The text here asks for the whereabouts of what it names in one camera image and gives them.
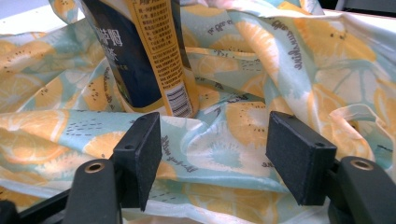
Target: patterned fabric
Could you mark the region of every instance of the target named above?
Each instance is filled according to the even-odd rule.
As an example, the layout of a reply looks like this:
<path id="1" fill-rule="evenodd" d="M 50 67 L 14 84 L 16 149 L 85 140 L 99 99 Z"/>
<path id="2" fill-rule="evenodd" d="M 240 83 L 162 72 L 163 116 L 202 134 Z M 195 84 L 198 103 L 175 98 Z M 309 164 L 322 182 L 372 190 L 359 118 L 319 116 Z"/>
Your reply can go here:
<path id="1" fill-rule="evenodd" d="M 77 4 L 50 3 L 69 25 L 0 35 L 0 198 L 20 210 L 70 188 L 76 168 L 111 156 L 141 116 L 124 112 Z M 125 210 L 125 221 L 327 223 L 326 207 L 298 206 L 265 157 L 272 110 L 336 144 L 337 159 L 360 156 L 395 174 L 396 34 L 321 16 L 314 0 L 181 4 L 200 110 L 161 116 L 163 159 L 147 211 Z"/>

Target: clamp jaw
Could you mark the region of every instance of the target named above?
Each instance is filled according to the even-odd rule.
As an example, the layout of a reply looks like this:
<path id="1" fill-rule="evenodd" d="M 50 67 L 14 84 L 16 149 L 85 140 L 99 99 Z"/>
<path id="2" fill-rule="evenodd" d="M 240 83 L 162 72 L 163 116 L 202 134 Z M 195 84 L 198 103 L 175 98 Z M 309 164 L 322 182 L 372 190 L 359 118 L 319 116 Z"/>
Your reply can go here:
<path id="1" fill-rule="evenodd" d="M 396 186 L 373 161 L 335 159 L 336 146 L 296 117 L 271 112 L 266 155 L 300 205 L 323 205 L 333 224 L 396 223 Z"/>

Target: white surface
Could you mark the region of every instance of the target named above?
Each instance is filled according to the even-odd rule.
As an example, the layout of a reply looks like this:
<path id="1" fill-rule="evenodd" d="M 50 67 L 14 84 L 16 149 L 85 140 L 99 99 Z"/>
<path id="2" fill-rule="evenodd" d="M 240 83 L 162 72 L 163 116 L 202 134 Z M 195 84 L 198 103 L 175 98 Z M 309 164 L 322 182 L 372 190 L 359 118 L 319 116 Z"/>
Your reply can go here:
<path id="1" fill-rule="evenodd" d="M 340 14 L 339 11 L 333 11 L 333 10 L 324 10 L 324 11 L 325 11 L 325 14 L 328 16 L 335 16 L 335 15 Z M 344 13 L 347 13 L 360 21 L 364 21 L 366 23 L 369 23 L 374 26 L 381 27 L 383 29 L 390 30 L 390 31 L 396 33 L 396 18 L 373 16 L 373 15 L 351 13 L 351 12 L 344 12 Z"/>
<path id="2" fill-rule="evenodd" d="M 50 32 L 56 30 L 66 24 L 59 19 L 52 11 L 48 0 L 34 0 L 29 1 L 31 5 L 25 6 L 26 2 L 22 0 L 0 0 L 2 8 L 0 10 L 0 18 L 5 15 L 7 8 L 16 8 L 14 12 L 21 13 L 0 19 L 0 35 L 15 35 L 24 32 Z M 326 15 L 339 15 L 339 11 L 325 10 Z M 396 33 L 396 19 L 389 17 L 371 16 L 357 13 L 347 13 L 353 17 L 370 23 L 372 25 L 391 30 Z M 84 18 L 81 11 L 78 12 L 78 19 Z"/>
<path id="3" fill-rule="evenodd" d="M 14 0 L 12 4 L 9 0 L 0 0 L 2 4 L 0 10 L 0 35 L 16 35 L 25 32 L 50 32 L 66 26 L 58 16 L 52 11 L 48 0 L 21 1 Z M 5 17 L 8 8 L 16 8 L 13 12 L 18 14 Z M 79 10 L 78 19 L 84 18 Z"/>

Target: metal ring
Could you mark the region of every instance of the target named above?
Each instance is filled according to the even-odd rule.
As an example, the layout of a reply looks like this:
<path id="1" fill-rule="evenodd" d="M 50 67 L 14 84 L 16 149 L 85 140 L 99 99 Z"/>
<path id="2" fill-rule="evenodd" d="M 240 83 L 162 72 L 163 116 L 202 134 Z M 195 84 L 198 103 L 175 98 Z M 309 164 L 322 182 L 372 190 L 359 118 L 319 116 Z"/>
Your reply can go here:
<path id="1" fill-rule="evenodd" d="M 367 161 L 353 160 L 350 162 L 350 164 L 361 170 L 365 170 L 365 171 L 374 170 L 374 166 Z"/>
<path id="2" fill-rule="evenodd" d="M 105 168 L 105 165 L 101 162 L 95 162 L 85 167 L 85 173 L 93 174 L 99 172 Z"/>

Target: black clamp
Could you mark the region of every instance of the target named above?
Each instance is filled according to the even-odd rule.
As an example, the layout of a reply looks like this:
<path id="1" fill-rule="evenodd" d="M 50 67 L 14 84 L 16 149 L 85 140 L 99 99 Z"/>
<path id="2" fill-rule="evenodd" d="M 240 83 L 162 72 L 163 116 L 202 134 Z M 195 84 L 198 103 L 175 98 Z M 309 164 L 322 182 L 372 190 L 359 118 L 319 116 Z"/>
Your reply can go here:
<path id="1" fill-rule="evenodd" d="M 271 112 L 266 155 L 300 205 L 331 200 L 331 223 L 396 223 L 396 186 L 373 161 L 335 159 L 336 146 L 295 116 Z"/>
<path id="2" fill-rule="evenodd" d="M 19 214 L 14 203 L 0 202 L 0 223 L 122 223 L 121 208 L 146 209 L 162 155 L 160 115 L 144 115 L 109 160 L 77 168 L 71 189 Z"/>

